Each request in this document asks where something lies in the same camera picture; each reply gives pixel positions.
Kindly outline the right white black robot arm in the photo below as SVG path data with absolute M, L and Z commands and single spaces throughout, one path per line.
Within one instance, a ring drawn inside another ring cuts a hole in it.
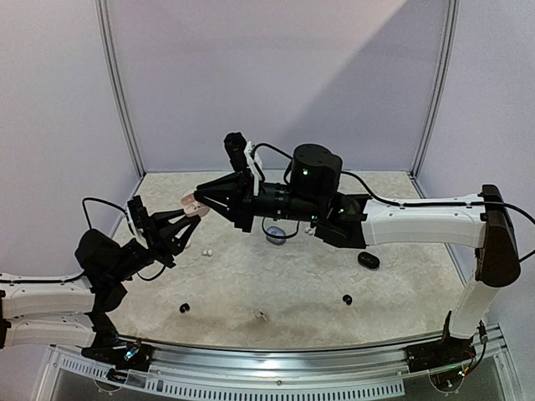
M 339 192 L 342 159 L 322 145 L 302 144 L 290 157 L 289 180 L 266 181 L 251 142 L 225 146 L 233 172 L 197 186 L 197 201 L 244 232 L 257 217 L 306 221 L 323 242 L 343 249 L 390 243 L 445 243 L 475 251 L 476 267 L 445 322 L 446 335 L 432 357 L 449 364 L 463 353 L 464 340 L 491 306 L 500 289 L 520 276 L 520 258 L 509 210 L 499 189 L 454 198 L 391 200 L 370 188 L 363 194 Z

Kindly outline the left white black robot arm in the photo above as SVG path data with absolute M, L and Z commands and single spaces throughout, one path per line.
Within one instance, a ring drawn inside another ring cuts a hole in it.
M 124 344 L 108 319 L 125 297 L 125 281 L 142 269 L 175 266 L 205 206 L 177 211 L 141 211 L 135 236 L 120 245 L 91 228 L 80 239 L 75 258 L 82 271 L 63 277 L 1 276 L 1 345 L 72 345 L 92 348 L 107 363 L 124 356 Z

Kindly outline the white stem earbud front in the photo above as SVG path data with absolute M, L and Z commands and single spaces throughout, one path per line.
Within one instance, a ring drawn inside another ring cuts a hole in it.
M 264 322 L 266 322 L 266 321 L 268 320 L 267 315 L 266 315 L 263 311 L 261 311 L 261 310 L 256 310 L 256 311 L 254 312 L 254 316 L 255 316 L 255 318 L 257 318 L 257 319 L 262 319 Z

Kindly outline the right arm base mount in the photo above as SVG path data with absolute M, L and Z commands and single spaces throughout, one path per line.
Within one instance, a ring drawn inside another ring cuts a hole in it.
M 411 373 L 456 365 L 476 355 L 473 338 L 452 337 L 448 331 L 441 338 L 404 348 Z

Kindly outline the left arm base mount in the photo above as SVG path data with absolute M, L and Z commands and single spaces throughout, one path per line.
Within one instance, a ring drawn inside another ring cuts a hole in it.
M 117 334 L 101 333 L 93 343 L 82 348 L 81 355 L 97 362 L 113 365 L 116 370 L 136 370 L 148 372 L 155 348 L 135 341 L 121 340 Z

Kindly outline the blue earbud charging case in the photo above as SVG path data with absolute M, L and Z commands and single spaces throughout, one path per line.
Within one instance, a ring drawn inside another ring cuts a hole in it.
M 273 245 L 280 246 L 287 240 L 286 232 L 278 226 L 269 226 L 266 229 L 265 237 Z

